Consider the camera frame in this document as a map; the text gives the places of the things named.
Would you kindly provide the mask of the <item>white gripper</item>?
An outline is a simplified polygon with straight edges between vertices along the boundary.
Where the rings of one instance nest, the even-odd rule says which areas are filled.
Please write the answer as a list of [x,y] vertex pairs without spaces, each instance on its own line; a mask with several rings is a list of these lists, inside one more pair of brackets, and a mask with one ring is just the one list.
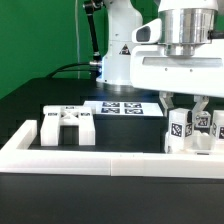
[[161,45],[137,46],[130,80],[135,88],[160,91],[164,116],[174,107],[171,92],[195,95],[196,116],[209,103],[208,96],[224,98],[224,42],[199,46],[192,57],[166,56]]

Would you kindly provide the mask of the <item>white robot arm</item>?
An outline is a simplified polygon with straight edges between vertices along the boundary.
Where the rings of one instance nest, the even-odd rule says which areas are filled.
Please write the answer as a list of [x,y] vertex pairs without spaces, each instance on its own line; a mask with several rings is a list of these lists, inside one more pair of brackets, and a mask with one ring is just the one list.
[[109,19],[101,85],[156,90],[165,109],[174,93],[192,94],[200,113],[224,98],[224,31],[215,29],[222,0],[154,0],[158,17],[145,24],[130,0],[102,0]]

